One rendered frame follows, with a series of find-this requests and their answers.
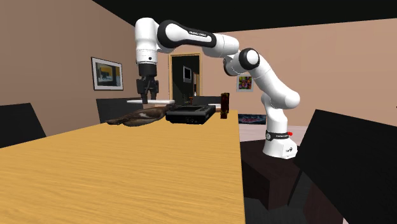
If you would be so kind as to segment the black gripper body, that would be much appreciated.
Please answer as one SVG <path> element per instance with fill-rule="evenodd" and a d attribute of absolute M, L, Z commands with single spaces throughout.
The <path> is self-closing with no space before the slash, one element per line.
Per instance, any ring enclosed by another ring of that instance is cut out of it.
<path fill-rule="evenodd" d="M 150 63 L 138 64 L 138 71 L 140 79 L 136 79 L 137 92 L 139 94 L 146 94 L 148 91 L 158 93 L 159 84 L 155 79 L 157 76 L 157 65 Z"/>

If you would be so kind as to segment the white flat bar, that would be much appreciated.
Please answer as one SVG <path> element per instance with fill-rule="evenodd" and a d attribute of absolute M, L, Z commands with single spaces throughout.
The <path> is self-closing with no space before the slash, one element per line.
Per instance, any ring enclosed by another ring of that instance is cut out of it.
<path fill-rule="evenodd" d="M 147 101 L 144 102 L 142 99 L 138 99 L 138 100 L 127 100 L 127 103 L 130 103 L 130 104 L 174 104 L 175 100 L 148 99 Z"/>

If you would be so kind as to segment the brown bird figure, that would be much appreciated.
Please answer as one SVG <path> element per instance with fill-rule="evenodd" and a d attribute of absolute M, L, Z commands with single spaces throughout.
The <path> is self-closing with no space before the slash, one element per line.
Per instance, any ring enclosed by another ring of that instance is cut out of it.
<path fill-rule="evenodd" d="M 138 127 L 161 120 L 166 115 L 166 112 L 175 108 L 177 108 L 175 104 L 168 104 L 164 107 L 140 109 L 119 118 L 106 120 L 106 123 L 109 125 L 123 124 L 128 127 Z"/>

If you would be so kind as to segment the black chair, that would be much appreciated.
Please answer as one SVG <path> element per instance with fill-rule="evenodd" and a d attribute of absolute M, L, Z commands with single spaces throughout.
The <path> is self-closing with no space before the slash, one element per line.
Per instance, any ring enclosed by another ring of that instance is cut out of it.
<path fill-rule="evenodd" d="M 317 109 L 295 164 L 349 224 L 397 224 L 397 127 Z"/>
<path fill-rule="evenodd" d="M 44 137 L 31 103 L 0 106 L 0 148 Z"/>
<path fill-rule="evenodd" d="M 127 101 L 136 100 L 134 98 L 110 98 L 96 99 L 99 120 L 104 123 L 107 120 L 119 118 L 134 111 L 143 109 L 142 104 L 131 104 Z"/>
<path fill-rule="evenodd" d="M 221 96 L 193 96 L 193 105 L 221 104 Z"/>

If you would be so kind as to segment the wooden framed doorway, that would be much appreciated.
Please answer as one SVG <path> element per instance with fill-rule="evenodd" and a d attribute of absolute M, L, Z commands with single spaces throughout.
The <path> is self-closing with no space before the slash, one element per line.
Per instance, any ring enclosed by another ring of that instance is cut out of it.
<path fill-rule="evenodd" d="M 169 56 L 169 97 L 178 105 L 190 104 L 202 94 L 201 54 L 185 53 Z"/>

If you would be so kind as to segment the black flat box appliance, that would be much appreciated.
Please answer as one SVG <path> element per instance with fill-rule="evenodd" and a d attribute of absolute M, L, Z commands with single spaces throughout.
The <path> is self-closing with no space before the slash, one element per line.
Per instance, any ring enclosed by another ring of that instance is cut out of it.
<path fill-rule="evenodd" d="M 166 112 L 165 119 L 171 123 L 205 124 L 216 112 L 214 105 L 180 106 Z"/>

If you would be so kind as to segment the dark red tall box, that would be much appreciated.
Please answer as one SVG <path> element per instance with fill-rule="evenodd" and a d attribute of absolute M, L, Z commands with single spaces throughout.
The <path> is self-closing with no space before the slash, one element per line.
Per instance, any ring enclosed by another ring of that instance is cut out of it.
<path fill-rule="evenodd" d="M 229 112 L 229 99 L 230 94 L 225 92 L 221 94 L 221 110 L 220 110 L 220 118 L 227 119 Z"/>

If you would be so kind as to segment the wooden table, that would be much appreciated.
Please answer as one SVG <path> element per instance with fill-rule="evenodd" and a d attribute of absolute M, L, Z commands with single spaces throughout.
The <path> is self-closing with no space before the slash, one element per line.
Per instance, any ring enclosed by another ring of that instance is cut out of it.
<path fill-rule="evenodd" d="M 246 224 L 237 112 L 2 148 L 0 224 Z"/>

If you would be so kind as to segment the dark patterned rug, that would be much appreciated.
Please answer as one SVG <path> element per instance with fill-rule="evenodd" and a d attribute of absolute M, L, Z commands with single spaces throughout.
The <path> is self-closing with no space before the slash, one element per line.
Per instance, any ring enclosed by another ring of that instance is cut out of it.
<path fill-rule="evenodd" d="M 267 116 L 254 114 L 238 114 L 238 121 L 240 124 L 265 125 L 267 121 Z"/>

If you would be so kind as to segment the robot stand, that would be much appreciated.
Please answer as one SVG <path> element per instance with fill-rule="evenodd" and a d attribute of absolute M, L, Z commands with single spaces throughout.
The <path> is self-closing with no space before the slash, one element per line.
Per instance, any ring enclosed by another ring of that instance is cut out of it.
<path fill-rule="evenodd" d="M 312 186 L 310 178 L 290 159 L 262 152 L 264 140 L 240 143 L 244 196 L 258 199 L 266 209 L 304 207 Z"/>

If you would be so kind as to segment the grey framed wall picture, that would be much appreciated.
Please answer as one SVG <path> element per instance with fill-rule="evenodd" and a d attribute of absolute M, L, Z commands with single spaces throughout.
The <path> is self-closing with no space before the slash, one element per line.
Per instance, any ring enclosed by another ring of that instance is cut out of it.
<path fill-rule="evenodd" d="M 91 57 L 94 90 L 123 90 L 122 65 Z"/>

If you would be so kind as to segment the colourful wall picture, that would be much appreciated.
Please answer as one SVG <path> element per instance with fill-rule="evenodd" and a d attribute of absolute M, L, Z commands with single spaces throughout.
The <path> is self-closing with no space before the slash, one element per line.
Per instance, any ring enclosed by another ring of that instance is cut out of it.
<path fill-rule="evenodd" d="M 253 91 L 253 78 L 250 74 L 239 74 L 236 82 L 237 92 L 252 92 Z"/>

